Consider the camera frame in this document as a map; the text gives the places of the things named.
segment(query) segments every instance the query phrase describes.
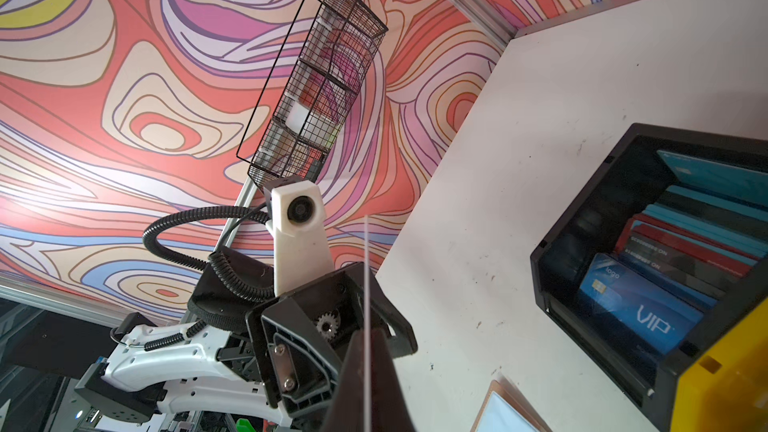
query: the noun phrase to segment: black storage bin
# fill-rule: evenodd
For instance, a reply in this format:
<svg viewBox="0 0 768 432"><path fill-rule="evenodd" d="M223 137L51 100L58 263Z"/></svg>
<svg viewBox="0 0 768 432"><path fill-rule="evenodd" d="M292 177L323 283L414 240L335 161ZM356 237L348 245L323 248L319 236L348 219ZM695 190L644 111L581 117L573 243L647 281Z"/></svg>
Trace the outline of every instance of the black storage bin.
<svg viewBox="0 0 768 432"><path fill-rule="evenodd" d="M659 149L768 172L768 142L633 124L533 251L531 266L536 304L666 432L678 377L768 296L768 260L706 312L655 370L643 370L590 325L579 313L577 292L594 255L611 253L627 220L677 183Z"/></svg>

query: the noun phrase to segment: black wire basket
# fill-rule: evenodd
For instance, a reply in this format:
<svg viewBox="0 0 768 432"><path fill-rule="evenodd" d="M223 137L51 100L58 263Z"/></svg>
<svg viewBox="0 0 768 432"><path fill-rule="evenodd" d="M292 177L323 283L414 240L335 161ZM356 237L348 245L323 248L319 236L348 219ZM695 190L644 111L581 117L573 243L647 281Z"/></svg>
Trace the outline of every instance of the black wire basket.
<svg viewBox="0 0 768 432"><path fill-rule="evenodd" d="M237 157L250 163L248 176L257 187L289 176L317 180L387 32L384 23L361 0L317 1L320 8L256 152L250 157L240 156L250 120L237 148Z"/></svg>

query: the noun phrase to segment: metal gear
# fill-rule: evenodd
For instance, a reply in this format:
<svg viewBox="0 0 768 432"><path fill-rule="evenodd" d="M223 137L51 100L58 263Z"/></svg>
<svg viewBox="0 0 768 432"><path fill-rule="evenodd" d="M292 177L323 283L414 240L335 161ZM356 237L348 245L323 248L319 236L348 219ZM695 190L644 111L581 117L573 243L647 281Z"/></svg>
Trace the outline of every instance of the metal gear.
<svg viewBox="0 0 768 432"><path fill-rule="evenodd" d="M339 318L331 312L325 312L317 318L315 327L322 338L331 341L336 336L336 332L339 331Z"/></svg>

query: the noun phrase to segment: white table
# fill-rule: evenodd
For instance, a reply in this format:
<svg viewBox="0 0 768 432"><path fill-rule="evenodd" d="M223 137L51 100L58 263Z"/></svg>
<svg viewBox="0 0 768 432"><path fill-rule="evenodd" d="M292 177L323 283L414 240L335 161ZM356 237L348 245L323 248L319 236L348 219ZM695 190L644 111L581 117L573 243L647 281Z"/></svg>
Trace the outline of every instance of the white table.
<svg viewBox="0 0 768 432"><path fill-rule="evenodd" d="M529 255L632 122L768 139L763 1L642 0L506 49L378 275L420 432L469 430L499 375L554 432L655 430L537 308Z"/></svg>

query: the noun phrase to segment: green object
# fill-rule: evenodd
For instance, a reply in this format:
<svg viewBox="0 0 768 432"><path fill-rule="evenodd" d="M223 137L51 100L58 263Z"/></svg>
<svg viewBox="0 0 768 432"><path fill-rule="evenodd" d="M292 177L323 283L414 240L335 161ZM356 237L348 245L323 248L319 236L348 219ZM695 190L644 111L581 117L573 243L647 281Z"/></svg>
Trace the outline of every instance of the green object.
<svg viewBox="0 0 768 432"><path fill-rule="evenodd" d="M243 418L237 419L235 428L237 429L237 432L256 432L254 426L250 424L250 420Z"/></svg>

